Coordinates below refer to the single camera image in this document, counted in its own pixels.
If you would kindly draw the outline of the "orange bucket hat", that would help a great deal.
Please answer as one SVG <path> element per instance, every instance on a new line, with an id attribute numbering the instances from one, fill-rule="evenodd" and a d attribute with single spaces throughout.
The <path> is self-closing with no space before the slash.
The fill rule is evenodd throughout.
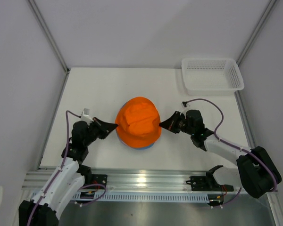
<path id="1" fill-rule="evenodd" d="M 148 146 L 161 136 L 159 112 L 145 97 L 127 101 L 119 110 L 115 124 L 121 140 L 132 147 Z"/>

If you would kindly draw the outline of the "blue bucket hat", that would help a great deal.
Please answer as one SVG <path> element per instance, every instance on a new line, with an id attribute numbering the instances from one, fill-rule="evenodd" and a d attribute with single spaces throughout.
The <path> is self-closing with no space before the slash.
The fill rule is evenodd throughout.
<path id="1" fill-rule="evenodd" d="M 155 144 L 155 143 L 152 143 L 152 144 L 150 144 L 150 145 L 148 145 L 148 146 L 143 146 L 143 147 L 132 147 L 132 146 L 127 145 L 127 144 L 126 144 L 123 140 L 121 140 L 120 138 L 118 138 L 118 139 L 119 139 L 119 141 L 120 141 L 123 145 L 125 145 L 125 146 L 127 146 L 127 147 L 129 147 L 129 148 L 135 149 L 135 150 L 146 150 L 146 149 L 149 149 L 149 148 L 153 147 L 154 144 Z"/>

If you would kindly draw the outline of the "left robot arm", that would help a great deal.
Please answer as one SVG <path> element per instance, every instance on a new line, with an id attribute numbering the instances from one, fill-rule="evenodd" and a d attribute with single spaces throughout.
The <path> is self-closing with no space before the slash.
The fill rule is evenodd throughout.
<path id="1" fill-rule="evenodd" d="M 22 201 L 18 208 L 21 226 L 57 226 L 60 217 L 81 188 L 102 187 L 94 184 L 90 167 L 83 165 L 88 146 L 97 139 L 105 139 L 118 127 L 98 118 L 84 118 L 67 131 L 67 144 L 61 160 L 48 181 L 30 200 Z"/>

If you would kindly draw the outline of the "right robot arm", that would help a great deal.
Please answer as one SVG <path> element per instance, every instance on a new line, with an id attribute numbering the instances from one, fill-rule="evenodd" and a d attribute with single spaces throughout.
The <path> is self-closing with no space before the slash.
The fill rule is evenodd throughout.
<path id="1" fill-rule="evenodd" d="M 232 164 L 234 168 L 218 165 L 206 172 L 206 186 L 217 190 L 221 185 L 243 188 L 253 198 L 276 190 L 282 177 L 265 148 L 239 146 L 217 137 L 205 127 L 200 111 L 176 111 L 160 127 L 172 132 L 190 135 L 193 144 L 205 152 L 216 154 Z"/>

